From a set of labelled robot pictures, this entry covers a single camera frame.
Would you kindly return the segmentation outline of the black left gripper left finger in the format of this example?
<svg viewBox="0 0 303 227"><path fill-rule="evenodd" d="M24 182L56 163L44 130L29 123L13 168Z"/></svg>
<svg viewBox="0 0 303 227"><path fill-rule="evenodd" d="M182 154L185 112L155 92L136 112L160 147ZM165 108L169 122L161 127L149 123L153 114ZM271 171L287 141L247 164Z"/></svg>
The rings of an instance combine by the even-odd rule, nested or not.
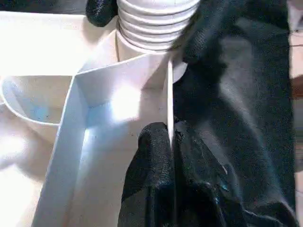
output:
<svg viewBox="0 0 303 227"><path fill-rule="evenodd" d="M166 124L143 128L138 149L125 174L120 227L174 226L174 167Z"/></svg>

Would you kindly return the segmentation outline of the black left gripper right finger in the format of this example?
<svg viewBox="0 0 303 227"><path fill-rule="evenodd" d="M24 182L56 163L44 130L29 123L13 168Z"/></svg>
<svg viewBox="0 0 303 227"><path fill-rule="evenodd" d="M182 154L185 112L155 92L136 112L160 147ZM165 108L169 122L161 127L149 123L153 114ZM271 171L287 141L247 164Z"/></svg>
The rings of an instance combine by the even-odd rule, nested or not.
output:
<svg viewBox="0 0 303 227"><path fill-rule="evenodd" d="M247 179L230 162L221 163L185 121L174 125L172 151L177 227L251 226Z"/></svg>

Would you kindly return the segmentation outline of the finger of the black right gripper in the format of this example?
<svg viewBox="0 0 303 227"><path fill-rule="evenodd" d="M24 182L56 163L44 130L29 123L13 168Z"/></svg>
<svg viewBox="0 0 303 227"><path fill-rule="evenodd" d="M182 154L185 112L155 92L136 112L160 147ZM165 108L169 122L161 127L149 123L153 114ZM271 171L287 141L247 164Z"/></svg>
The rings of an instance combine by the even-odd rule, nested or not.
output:
<svg viewBox="0 0 303 227"><path fill-rule="evenodd" d="M246 10L246 0L201 0L183 44L182 60L194 64Z"/></svg>
<svg viewBox="0 0 303 227"><path fill-rule="evenodd" d="M97 27L105 27L118 14L116 0L87 0L87 20Z"/></svg>

